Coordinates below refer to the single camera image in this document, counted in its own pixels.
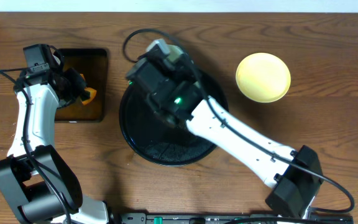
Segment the green and yellow scrub sponge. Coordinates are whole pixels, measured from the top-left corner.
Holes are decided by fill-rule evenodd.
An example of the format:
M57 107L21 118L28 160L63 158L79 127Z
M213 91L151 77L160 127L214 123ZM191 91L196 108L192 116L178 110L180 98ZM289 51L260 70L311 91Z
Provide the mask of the green and yellow scrub sponge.
M80 74L80 77L81 77L81 80L79 81L79 84L78 84L79 97L80 97L81 103L83 105L87 105L95 99L97 91L93 88L86 86L87 83L86 83L85 77L82 73Z

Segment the yellow plate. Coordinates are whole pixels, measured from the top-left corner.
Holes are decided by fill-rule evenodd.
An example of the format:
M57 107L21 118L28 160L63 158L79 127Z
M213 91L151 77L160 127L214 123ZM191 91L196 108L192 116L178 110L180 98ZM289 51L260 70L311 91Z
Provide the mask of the yellow plate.
M258 103L272 103L287 94L291 75L282 59L260 52L246 56L239 63L236 84L248 99Z

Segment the light green plate with stain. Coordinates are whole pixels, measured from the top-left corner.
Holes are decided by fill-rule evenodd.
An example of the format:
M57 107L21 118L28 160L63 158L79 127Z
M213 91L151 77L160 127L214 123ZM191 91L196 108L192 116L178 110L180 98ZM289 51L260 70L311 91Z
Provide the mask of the light green plate with stain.
M171 63L178 63L181 60L187 59L187 54L177 45L168 45L169 55L167 60Z

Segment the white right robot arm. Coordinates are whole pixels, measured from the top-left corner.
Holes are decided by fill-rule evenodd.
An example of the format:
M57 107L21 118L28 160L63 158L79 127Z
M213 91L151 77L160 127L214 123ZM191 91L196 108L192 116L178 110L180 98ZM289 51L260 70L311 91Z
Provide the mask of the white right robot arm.
M224 149L272 188L267 205L284 217L303 218L323 183L317 153L275 142L239 121L210 94L214 79L180 57L142 58L126 78L154 115L167 124L182 124L194 136Z

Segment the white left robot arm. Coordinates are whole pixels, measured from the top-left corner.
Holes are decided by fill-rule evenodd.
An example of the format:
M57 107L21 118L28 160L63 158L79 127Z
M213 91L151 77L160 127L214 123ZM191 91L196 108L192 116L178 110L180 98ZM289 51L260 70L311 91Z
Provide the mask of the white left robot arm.
M60 103L89 99L95 91L70 68L24 72L14 81L17 128L0 160L0 191L20 223L108 223L107 206L83 195L79 180L55 149Z

